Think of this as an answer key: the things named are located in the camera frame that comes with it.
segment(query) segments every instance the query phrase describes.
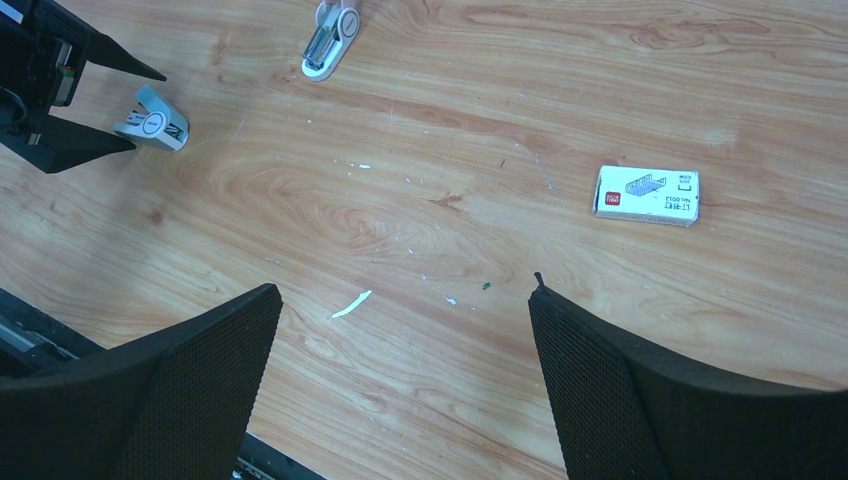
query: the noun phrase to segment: wooden table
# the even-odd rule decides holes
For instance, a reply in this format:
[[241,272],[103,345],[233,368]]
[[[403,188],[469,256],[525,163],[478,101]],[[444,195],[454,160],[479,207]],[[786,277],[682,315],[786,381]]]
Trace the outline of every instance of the wooden table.
[[[278,284],[250,430],[328,478],[563,478],[536,270],[696,359],[848,387],[844,2],[368,0],[324,83],[315,1],[63,3],[191,138],[54,176],[0,151],[0,285],[111,347]],[[90,65],[56,113],[109,130],[144,83]],[[603,164],[699,170],[700,220],[593,218]]]

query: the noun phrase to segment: staple box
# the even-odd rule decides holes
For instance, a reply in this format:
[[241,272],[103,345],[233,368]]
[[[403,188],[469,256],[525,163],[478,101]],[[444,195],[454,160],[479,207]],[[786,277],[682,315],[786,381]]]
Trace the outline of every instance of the staple box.
[[598,174],[596,217],[688,227],[698,219],[698,172],[604,165]]

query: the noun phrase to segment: mini stapler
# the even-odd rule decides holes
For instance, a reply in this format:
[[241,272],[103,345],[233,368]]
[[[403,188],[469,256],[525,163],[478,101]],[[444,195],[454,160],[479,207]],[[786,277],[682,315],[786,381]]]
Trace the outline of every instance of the mini stapler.
[[303,52],[302,68],[310,80],[320,82],[333,73],[359,33],[355,0],[321,2],[315,11],[315,24],[318,28]]

